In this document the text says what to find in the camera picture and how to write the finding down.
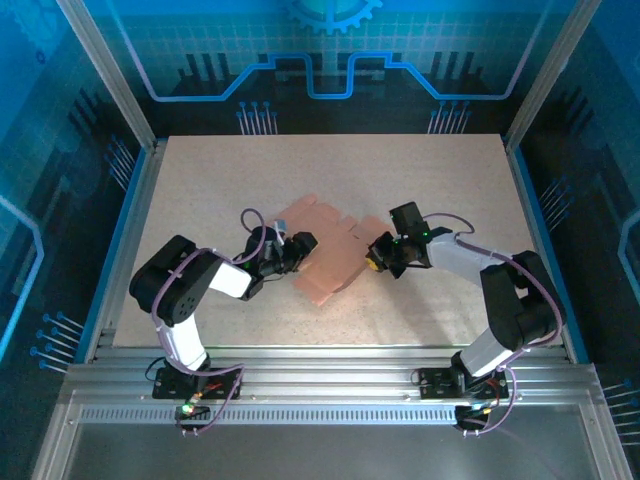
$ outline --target wooden table surface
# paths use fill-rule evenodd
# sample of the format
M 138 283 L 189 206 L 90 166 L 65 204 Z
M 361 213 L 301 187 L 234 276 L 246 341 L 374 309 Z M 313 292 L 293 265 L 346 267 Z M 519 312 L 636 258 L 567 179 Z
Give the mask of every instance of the wooden table surface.
M 475 224 L 474 241 L 532 249 L 498 135 L 281 135 L 171 137 L 134 269 L 175 234 L 228 256 L 244 249 L 239 215 L 271 216 L 316 193 L 360 219 L 415 201 Z M 455 221 L 430 222 L 462 228 Z M 322 307 L 285 277 L 250 302 L 209 291 L 196 311 L 205 345 L 451 345 L 487 327 L 482 293 L 447 272 L 399 280 L 365 271 Z M 156 346 L 153 324 L 129 296 L 114 343 Z

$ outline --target blue light strip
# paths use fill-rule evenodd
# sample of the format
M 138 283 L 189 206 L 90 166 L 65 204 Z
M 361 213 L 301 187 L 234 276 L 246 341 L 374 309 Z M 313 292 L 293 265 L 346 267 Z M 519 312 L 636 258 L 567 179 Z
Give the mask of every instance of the blue light strip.
M 113 236 L 111 237 L 109 251 L 107 252 L 107 257 L 105 258 L 104 266 L 102 267 L 102 273 L 100 274 L 100 280 L 98 280 L 96 293 L 93 295 L 93 301 L 91 302 L 91 308 L 89 309 L 89 314 L 87 315 L 87 321 L 85 322 L 84 329 L 82 330 L 82 336 L 80 337 L 80 343 L 78 344 L 78 349 L 76 350 L 76 355 L 74 358 L 75 363 L 83 363 L 84 357 L 87 354 L 87 350 L 89 349 L 93 330 L 94 328 L 96 328 L 96 322 L 98 321 L 98 313 L 100 312 L 102 300 L 107 290 L 109 276 L 111 275 L 111 271 L 113 269 L 116 252 L 118 251 L 118 247 L 120 246 L 120 240 L 122 238 L 124 225 L 127 222 L 127 216 L 129 215 L 129 210 L 131 209 L 131 205 L 133 203 L 133 197 L 136 193 L 136 187 L 138 185 L 138 182 L 140 181 L 145 156 L 146 150 L 141 148 L 140 153 L 138 154 L 138 160 L 136 161 L 136 166 L 133 170 L 133 175 L 131 176 L 131 181 L 129 182 L 127 193 L 124 197 L 124 201 L 122 202 L 122 208 L 120 209 L 120 215 L 118 215 L 116 228 L 113 231 Z
M 355 69 L 355 63 L 356 60 L 359 59 L 364 59 L 364 58 L 380 58 L 380 59 L 384 59 L 384 68 L 388 68 L 388 69 L 401 69 L 401 70 L 406 70 L 407 72 L 409 72 L 409 74 L 411 74 L 411 76 L 413 76 L 413 78 L 416 79 L 416 81 L 427 91 L 429 92 L 429 94 L 435 98 L 436 100 L 489 100 L 489 101 L 500 101 L 500 100 L 505 100 L 506 98 L 508 98 L 511 93 L 513 92 L 513 89 L 515 88 L 515 85 L 518 81 L 518 78 L 520 77 L 520 74 L 522 73 L 522 70 L 524 69 L 524 65 L 527 63 L 527 60 L 529 58 L 529 55 L 531 54 L 531 50 L 533 49 L 533 45 L 535 44 L 538 35 L 540 34 L 540 30 L 542 30 L 542 27 L 549 15 L 549 12 L 551 10 L 551 6 L 553 4 L 554 0 L 549 0 L 545 6 L 545 9 L 543 10 L 543 12 L 540 14 L 540 18 L 538 19 L 538 23 L 536 24 L 533 33 L 531 34 L 531 38 L 529 39 L 529 42 L 527 43 L 527 46 L 522 54 L 522 57 L 520 58 L 520 61 L 518 62 L 518 65 L 516 66 L 516 69 L 513 73 L 513 76 L 511 77 L 511 81 L 509 82 L 509 85 L 507 86 L 506 91 L 503 94 L 498 94 L 498 95 L 485 95 L 485 94 L 470 94 L 470 95 L 466 95 L 466 94 L 445 94 L 445 93 L 438 93 L 438 91 L 436 91 L 436 89 L 433 87 L 433 85 L 431 85 L 431 83 L 429 83 L 429 81 L 424 78 L 424 76 L 418 71 L 418 69 L 409 62 L 396 62 L 393 60 L 393 52 L 387 52 L 387 51 L 363 51 L 363 52 L 356 52 L 356 53 L 352 53 L 349 56 L 349 60 L 347 61 L 347 80 L 346 80 L 346 91 L 344 93 L 316 93 L 315 92 L 315 88 L 313 85 L 313 62 L 311 60 L 311 56 L 307 53 L 268 53 L 267 54 L 267 62 L 266 63 L 254 63 L 249 65 L 247 68 L 245 68 L 243 70 L 243 72 L 238 76 L 238 78 L 236 78 L 231 85 L 229 85 L 227 87 L 227 89 L 221 94 L 221 95 L 182 95 L 182 96 L 174 96 L 174 97 L 166 97 L 166 96 L 159 96 L 156 92 L 155 89 L 153 88 L 153 85 L 151 85 L 151 80 L 149 79 L 149 76 L 147 75 L 147 72 L 145 71 L 142 62 L 140 60 L 140 57 L 138 57 L 138 54 L 136 52 L 136 49 L 133 46 L 133 43 L 131 42 L 131 39 L 129 38 L 129 35 L 126 32 L 126 29 L 124 27 L 124 24 L 122 23 L 122 19 L 120 18 L 120 15 L 118 14 L 115 5 L 113 4 L 112 0 L 107 0 L 107 4 L 109 6 L 109 10 L 111 11 L 111 14 L 113 15 L 113 19 L 118 27 L 118 30 L 120 31 L 120 34 L 122 35 L 122 38 L 127 46 L 127 49 L 129 50 L 129 54 L 131 55 L 131 58 L 133 59 L 133 63 L 136 65 L 136 68 L 138 70 L 138 73 L 140 74 L 140 77 L 142 78 L 142 82 L 144 83 L 147 92 L 149 93 L 149 96 L 151 96 L 151 98 L 153 98 L 156 102 L 224 102 L 225 100 L 227 100 L 237 89 L 240 85 L 242 85 L 242 83 L 249 77 L 249 75 L 251 75 L 253 72 L 257 72 L 260 70 L 276 70 L 276 60 L 292 60 L 292 59 L 296 59 L 296 60 L 303 60 L 304 64 L 305 64 L 305 70 L 306 70 L 306 76 L 307 76 L 307 94 L 309 95 L 310 98 L 313 98 L 314 100 L 346 100 L 348 98 L 351 97 L 351 95 L 353 95 L 353 88 L 354 88 L 354 80 L 355 80 L 355 73 L 356 73 L 356 69 Z
M 13 336 L 13 333 L 16 329 L 16 325 L 18 324 L 18 320 L 20 319 L 20 315 L 22 315 L 22 310 L 27 303 L 27 297 L 29 296 L 29 293 L 31 293 L 31 289 L 33 288 L 33 284 L 36 281 L 38 271 L 42 266 L 42 262 L 44 260 L 44 246 L 42 244 L 42 235 L 40 234 L 40 228 L 38 227 L 38 224 L 31 219 L 31 217 L 22 212 L 18 207 L 9 202 L 9 200 L 7 200 L 2 195 L 0 195 L 0 205 L 6 208 L 11 214 L 13 214 L 20 223 L 31 230 L 31 233 L 33 234 L 33 242 L 36 245 L 36 259 L 33 262 L 33 265 L 31 265 L 31 270 L 29 270 L 29 275 L 24 282 L 24 286 L 22 287 L 22 291 L 20 292 L 18 301 L 13 308 L 13 312 L 11 313 L 11 317 L 9 318 L 7 328 L 5 328 L 4 333 L 2 334 L 2 338 L 0 339 L 0 362 L 2 362 L 4 354 L 7 351 L 7 347 L 9 346 L 9 342 L 11 341 L 11 337 Z
M 573 310 L 571 299 L 569 298 L 569 292 L 567 291 L 564 279 L 562 278 L 560 265 L 558 264 L 556 254 L 553 250 L 553 244 L 551 243 L 551 237 L 549 236 L 549 231 L 545 226 L 542 210 L 538 203 L 538 197 L 536 196 L 535 189 L 533 188 L 533 182 L 529 176 L 529 170 L 527 169 L 527 164 L 525 163 L 520 148 L 515 150 L 514 156 L 517 161 L 518 175 L 520 176 L 522 186 L 525 190 L 523 193 L 526 195 L 526 199 L 529 202 L 531 213 L 533 215 L 532 220 L 535 222 L 534 225 L 530 225 L 530 228 L 535 229 L 534 234 L 537 233 L 537 236 L 542 243 L 541 247 L 543 251 L 540 253 L 543 254 L 547 260 L 549 269 L 551 270 L 550 273 L 553 283 L 556 286 L 558 296 L 565 307 L 567 314 L 567 328 L 569 330 L 569 335 L 571 336 L 571 342 L 573 343 L 576 360 L 579 363 L 589 363 L 589 356 L 587 355 L 587 349 L 584 346 L 584 340 L 582 339 L 580 328 L 578 327 L 578 321 L 576 320 L 576 314 Z

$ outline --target yellow component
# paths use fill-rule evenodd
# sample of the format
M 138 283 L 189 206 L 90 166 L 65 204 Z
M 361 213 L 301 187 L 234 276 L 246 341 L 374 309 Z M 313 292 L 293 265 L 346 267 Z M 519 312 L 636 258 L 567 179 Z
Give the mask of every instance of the yellow component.
M 375 270 L 376 272 L 379 272 L 380 269 L 378 268 L 378 266 L 376 265 L 376 262 L 374 262 L 373 260 L 371 260 L 370 258 L 367 258 L 367 264 L 369 265 L 369 268 L 371 268 L 372 270 Z

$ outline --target gear graphic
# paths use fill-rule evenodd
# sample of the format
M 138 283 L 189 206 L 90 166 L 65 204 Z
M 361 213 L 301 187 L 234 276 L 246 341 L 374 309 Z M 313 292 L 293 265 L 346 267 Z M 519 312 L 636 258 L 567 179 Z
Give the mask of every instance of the gear graphic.
M 3 0 L 0 5 L 13 14 L 22 33 L 36 48 L 47 50 L 58 27 L 55 0 Z
M 285 8 L 291 20 L 300 28 L 311 27 L 314 33 L 324 30 L 333 35 L 336 30 L 347 33 L 347 28 L 360 27 L 360 20 L 371 19 L 371 11 L 382 7 L 381 0 L 286 0 Z

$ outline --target blue glass wall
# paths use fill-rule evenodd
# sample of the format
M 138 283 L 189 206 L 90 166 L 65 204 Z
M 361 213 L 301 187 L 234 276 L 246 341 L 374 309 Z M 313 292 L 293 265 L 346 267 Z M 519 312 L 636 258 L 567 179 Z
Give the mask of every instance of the blue glass wall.
M 502 132 L 573 3 L 88 5 L 164 136 Z
M 522 143 L 588 353 L 605 386 L 629 378 L 632 389 L 640 383 L 639 24 L 638 2 L 603 1 Z M 614 413 L 640 419 L 632 405 Z M 637 446 L 628 447 L 639 469 Z
M 139 147 L 53 0 L 0 3 L 0 111 L 0 477 L 22 480 Z

